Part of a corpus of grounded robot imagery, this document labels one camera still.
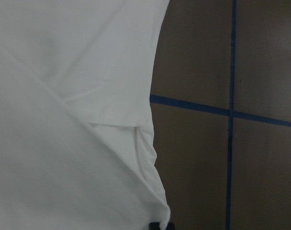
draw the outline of wrinkled fabric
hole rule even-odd
[[[165,229],[149,94],[168,0],[0,0],[0,229]]]

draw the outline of tile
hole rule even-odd
[[[235,110],[291,122],[291,0],[239,0]]]
[[[228,108],[231,16],[231,0],[171,0],[151,93]]]
[[[291,230],[291,128],[235,119],[231,230]]]
[[[224,230],[228,117],[151,104],[159,175],[178,230]]]

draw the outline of black object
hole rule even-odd
[[[159,222],[150,223],[149,230],[160,230]],[[175,230],[175,226],[173,223],[169,223],[166,230]]]

